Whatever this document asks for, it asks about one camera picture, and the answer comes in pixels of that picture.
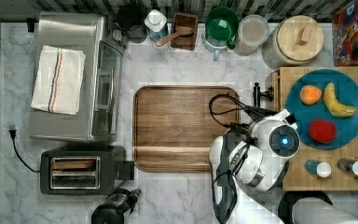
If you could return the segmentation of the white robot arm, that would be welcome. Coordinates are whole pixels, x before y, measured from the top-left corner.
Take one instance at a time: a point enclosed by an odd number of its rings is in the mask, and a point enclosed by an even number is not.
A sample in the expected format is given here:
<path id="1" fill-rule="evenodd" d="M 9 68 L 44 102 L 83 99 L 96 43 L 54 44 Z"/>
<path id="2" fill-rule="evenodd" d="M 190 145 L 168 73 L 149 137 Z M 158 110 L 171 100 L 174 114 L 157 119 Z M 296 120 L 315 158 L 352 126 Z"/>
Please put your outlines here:
<path id="1" fill-rule="evenodd" d="M 231 129 L 217 137 L 209 150 L 215 221 L 283 224 L 244 187 L 262 192 L 277 187 L 299 147 L 296 117 L 287 110 L 252 122 L 244 133 Z"/>

